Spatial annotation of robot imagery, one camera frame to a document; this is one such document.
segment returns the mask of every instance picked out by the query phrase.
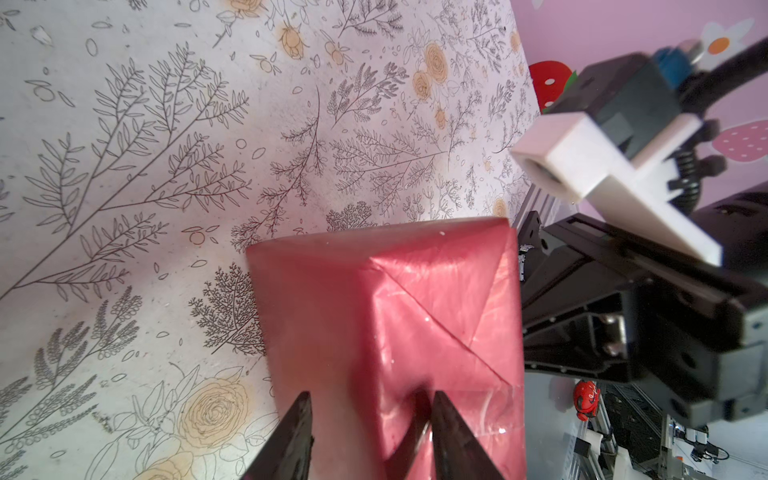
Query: white plastic mount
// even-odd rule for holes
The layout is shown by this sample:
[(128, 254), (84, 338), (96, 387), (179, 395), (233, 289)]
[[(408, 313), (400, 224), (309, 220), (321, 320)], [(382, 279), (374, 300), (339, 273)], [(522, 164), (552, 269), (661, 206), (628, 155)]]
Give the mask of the white plastic mount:
[(609, 224), (719, 266), (722, 247), (668, 203), (680, 193), (667, 189), (678, 178), (668, 158), (701, 125), (681, 114), (629, 161), (584, 112), (547, 114), (511, 152), (548, 193), (589, 200)]

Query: white floral surface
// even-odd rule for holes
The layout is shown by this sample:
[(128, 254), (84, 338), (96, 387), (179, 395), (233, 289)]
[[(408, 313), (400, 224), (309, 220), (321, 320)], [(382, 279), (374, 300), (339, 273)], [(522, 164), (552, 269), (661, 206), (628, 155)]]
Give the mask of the white floral surface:
[(0, 480), (236, 478), (277, 421), (248, 245), (530, 186), (502, 0), (0, 7)]

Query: table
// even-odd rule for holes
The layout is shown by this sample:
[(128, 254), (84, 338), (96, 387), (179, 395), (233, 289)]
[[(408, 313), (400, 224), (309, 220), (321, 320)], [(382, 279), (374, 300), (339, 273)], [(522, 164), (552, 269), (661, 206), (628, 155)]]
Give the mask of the table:
[(2, 9), (8, 480), (237, 477), (277, 421), (247, 246), (538, 198), (508, 2)]

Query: red package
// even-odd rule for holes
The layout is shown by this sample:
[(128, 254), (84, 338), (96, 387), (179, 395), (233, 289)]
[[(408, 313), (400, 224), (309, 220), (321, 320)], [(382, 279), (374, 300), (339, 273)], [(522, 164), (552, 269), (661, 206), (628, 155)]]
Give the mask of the red package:
[[(280, 414), (312, 394), (311, 478), (384, 479), (419, 388), (444, 390), (504, 477), (525, 478), (518, 245), (506, 219), (285, 237), (247, 256)], [(408, 478), (434, 478), (431, 442)]]

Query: orange flower center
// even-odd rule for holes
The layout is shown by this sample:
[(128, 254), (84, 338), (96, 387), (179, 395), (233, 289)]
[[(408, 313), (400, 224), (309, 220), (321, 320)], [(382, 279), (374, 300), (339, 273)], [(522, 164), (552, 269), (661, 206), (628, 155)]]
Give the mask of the orange flower center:
[(719, 53), (723, 53), (725, 49), (728, 48), (728, 45), (730, 45), (730, 40), (725, 37), (720, 37), (717, 40), (710, 43), (710, 46), (709, 48), (707, 48), (707, 51), (712, 55), (717, 55)]

